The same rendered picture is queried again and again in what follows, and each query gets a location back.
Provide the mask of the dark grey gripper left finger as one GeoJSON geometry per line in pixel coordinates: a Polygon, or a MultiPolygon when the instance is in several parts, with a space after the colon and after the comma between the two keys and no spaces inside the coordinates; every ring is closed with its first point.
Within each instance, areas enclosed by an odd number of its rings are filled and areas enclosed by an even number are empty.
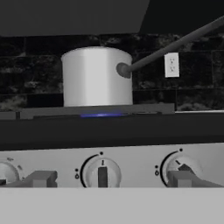
{"type": "Polygon", "coordinates": [[[15,181],[5,187],[57,187],[58,173],[56,171],[34,171],[24,180],[15,181]]]}

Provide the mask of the white stove knob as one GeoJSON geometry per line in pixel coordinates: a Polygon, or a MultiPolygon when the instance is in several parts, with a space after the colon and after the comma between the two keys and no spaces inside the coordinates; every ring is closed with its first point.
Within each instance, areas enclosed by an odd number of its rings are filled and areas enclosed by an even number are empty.
{"type": "Polygon", "coordinates": [[[197,177],[202,177],[202,168],[200,163],[187,155],[178,154],[171,156],[165,164],[163,174],[166,183],[169,183],[168,172],[191,172],[197,177]]]}
{"type": "Polygon", "coordinates": [[[84,187],[119,187],[122,173],[114,160],[106,157],[94,157],[85,163],[81,170],[80,180],[84,187]]]}
{"type": "Polygon", "coordinates": [[[18,169],[9,162],[0,162],[0,180],[4,180],[6,184],[19,180],[18,169]]]}

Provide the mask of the white wall socket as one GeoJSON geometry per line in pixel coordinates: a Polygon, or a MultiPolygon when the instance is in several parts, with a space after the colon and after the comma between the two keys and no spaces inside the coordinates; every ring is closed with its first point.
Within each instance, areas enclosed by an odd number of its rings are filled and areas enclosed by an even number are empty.
{"type": "Polygon", "coordinates": [[[170,52],[164,56],[164,75],[166,78],[179,77],[179,54],[170,52]]]}

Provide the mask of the steel stove with black hob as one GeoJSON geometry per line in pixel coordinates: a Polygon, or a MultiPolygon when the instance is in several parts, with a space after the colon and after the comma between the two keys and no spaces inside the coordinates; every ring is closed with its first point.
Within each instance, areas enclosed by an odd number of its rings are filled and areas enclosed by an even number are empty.
{"type": "Polygon", "coordinates": [[[104,157],[120,167],[119,187],[169,187],[163,170],[178,154],[199,162],[200,179],[224,186],[224,111],[156,104],[0,112],[0,162],[13,164],[19,180],[56,171],[57,187],[84,187],[85,163],[104,157]]]}

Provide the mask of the dark range hood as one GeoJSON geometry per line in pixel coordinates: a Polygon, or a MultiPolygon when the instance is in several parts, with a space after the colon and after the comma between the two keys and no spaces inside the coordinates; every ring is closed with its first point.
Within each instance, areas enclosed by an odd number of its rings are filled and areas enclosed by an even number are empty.
{"type": "Polygon", "coordinates": [[[224,0],[0,0],[0,37],[191,32],[224,0]]]}

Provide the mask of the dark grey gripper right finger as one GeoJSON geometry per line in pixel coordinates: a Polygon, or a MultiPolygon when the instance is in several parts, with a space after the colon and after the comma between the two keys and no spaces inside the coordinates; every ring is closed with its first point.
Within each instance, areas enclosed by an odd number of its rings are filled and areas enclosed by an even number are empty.
{"type": "Polygon", "coordinates": [[[210,181],[198,178],[195,174],[189,171],[169,171],[168,172],[168,186],[169,187],[199,187],[199,188],[216,188],[224,185],[218,185],[210,181]]]}

